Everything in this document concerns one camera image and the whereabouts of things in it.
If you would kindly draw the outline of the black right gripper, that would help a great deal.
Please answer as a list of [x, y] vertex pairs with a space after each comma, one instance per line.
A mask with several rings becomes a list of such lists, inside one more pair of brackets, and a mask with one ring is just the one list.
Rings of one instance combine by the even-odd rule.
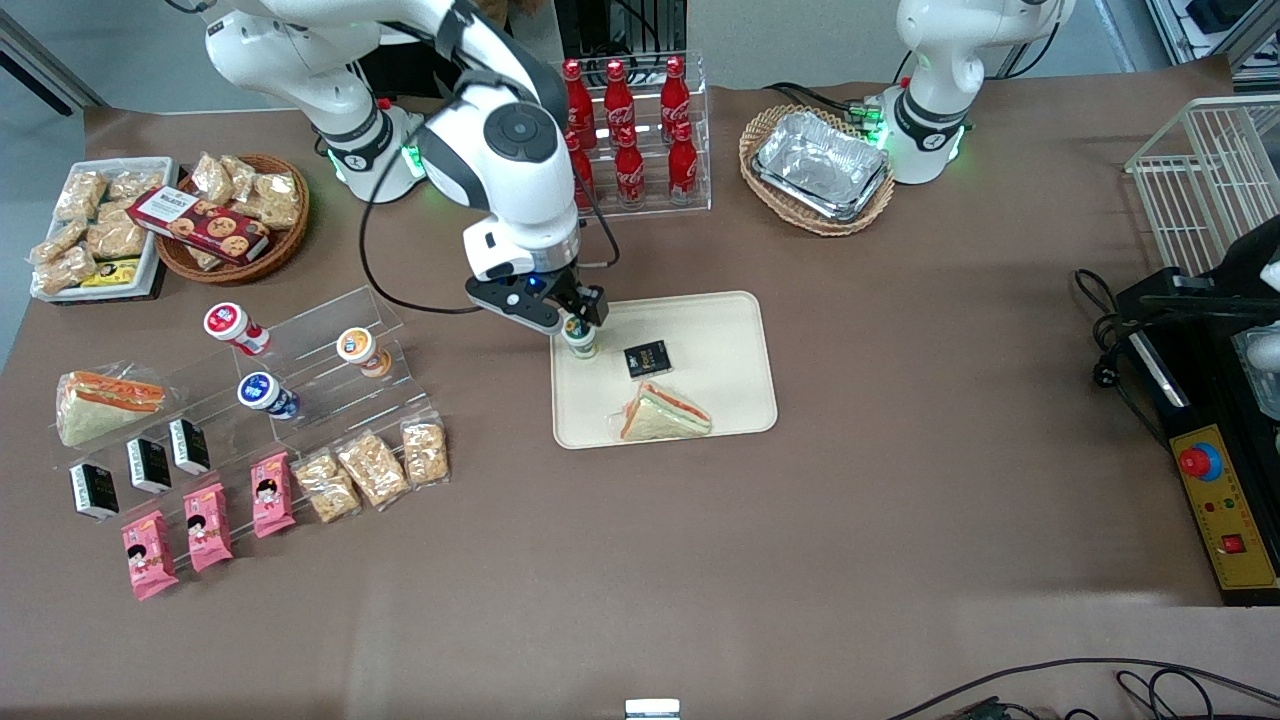
[[608, 302], [603, 287], [590, 287], [580, 278], [577, 265], [566, 265], [553, 272], [526, 273], [515, 277], [515, 292], [524, 305], [564, 310], [559, 313], [558, 333], [567, 336], [573, 329], [573, 315], [589, 327], [600, 327], [608, 316]]

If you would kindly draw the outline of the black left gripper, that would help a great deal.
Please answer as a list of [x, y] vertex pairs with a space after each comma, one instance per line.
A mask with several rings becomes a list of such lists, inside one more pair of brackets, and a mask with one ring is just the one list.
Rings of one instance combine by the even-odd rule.
[[[1265, 301], [1265, 322], [1277, 322], [1277, 272], [1268, 266], [1277, 263], [1279, 215], [1243, 234], [1228, 249], [1215, 268], [1215, 292], [1221, 299]], [[1157, 319], [1198, 319], [1216, 311], [1216, 299], [1185, 295], [1142, 295], [1140, 307], [1153, 322]]]

